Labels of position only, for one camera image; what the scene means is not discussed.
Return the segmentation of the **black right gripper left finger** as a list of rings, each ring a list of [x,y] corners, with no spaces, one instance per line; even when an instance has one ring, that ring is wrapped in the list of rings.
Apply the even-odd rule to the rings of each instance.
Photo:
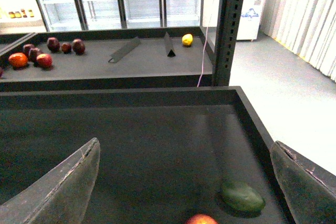
[[[92,138],[1,205],[1,223],[81,223],[98,176],[100,142]]]

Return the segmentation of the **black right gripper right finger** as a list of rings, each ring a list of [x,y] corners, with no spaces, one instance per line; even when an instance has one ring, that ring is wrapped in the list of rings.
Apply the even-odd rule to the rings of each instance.
[[[270,157],[295,223],[335,223],[335,175],[280,141]]]

